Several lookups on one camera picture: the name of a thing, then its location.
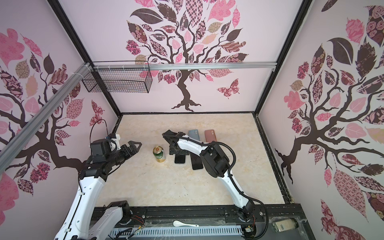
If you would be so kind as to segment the light blue phone case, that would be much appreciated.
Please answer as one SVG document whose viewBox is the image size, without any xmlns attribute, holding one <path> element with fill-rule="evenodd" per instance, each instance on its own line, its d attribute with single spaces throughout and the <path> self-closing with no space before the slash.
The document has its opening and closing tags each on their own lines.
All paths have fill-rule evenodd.
<svg viewBox="0 0 384 240">
<path fill-rule="evenodd" d="M 194 129 L 194 130 L 189 130 L 188 131 L 188 136 L 193 139 L 193 140 L 196 140 L 196 141 L 200 141 L 200 136 L 199 136 L 199 132 L 197 129 Z"/>
</svg>

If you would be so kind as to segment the black phone sideways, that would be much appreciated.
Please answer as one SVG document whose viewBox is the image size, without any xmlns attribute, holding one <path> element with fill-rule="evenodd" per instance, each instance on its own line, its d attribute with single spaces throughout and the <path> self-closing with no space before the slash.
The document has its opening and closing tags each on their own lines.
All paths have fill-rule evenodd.
<svg viewBox="0 0 384 240">
<path fill-rule="evenodd" d="M 192 164 L 192 169 L 195 170 L 201 170 L 204 168 L 203 162 L 200 158 L 200 156 L 191 153 L 191 164 Z"/>
</svg>

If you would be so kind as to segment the pink phone case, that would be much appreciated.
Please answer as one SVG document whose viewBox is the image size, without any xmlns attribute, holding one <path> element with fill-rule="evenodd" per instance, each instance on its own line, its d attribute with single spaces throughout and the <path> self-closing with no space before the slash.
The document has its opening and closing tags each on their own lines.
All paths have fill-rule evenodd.
<svg viewBox="0 0 384 240">
<path fill-rule="evenodd" d="M 205 130 L 205 138 L 207 143 L 212 143 L 217 141 L 216 133 L 214 130 Z"/>
</svg>

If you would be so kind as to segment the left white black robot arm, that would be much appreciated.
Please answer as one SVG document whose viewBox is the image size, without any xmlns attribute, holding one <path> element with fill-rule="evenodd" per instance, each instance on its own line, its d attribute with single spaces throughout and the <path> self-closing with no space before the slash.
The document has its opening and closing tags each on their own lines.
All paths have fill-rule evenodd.
<svg viewBox="0 0 384 240">
<path fill-rule="evenodd" d="M 104 240 L 116 224 L 131 221 L 132 211 L 127 201 L 110 203 L 102 217 L 91 225 L 99 195 L 113 168 L 137 154 L 142 143 L 120 144 L 120 135 L 109 134 L 90 143 L 91 154 L 78 176 L 78 190 L 56 240 Z"/>
</svg>

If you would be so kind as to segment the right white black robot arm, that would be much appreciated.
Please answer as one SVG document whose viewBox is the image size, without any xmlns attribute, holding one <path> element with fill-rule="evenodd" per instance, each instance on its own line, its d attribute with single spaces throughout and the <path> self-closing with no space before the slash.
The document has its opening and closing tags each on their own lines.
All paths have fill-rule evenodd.
<svg viewBox="0 0 384 240">
<path fill-rule="evenodd" d="M 199 156 L 207 173 L 213 178 L 218 178 L 230 193 L 234 205 L 238 209 L 239 218 L 243 221 L 252 218 L 255 204 L 245 195 L 232 174 L 236 155 L 228 145 L 219 142 L 204 143 L 183 132 L 174 133 L 170 130 L 163 133 L 163 138 L 170 144 L 170 151 L 173 154 L 190 153 Z M 232 162 L 222 147 L 233 154 Z"/>
</svg>

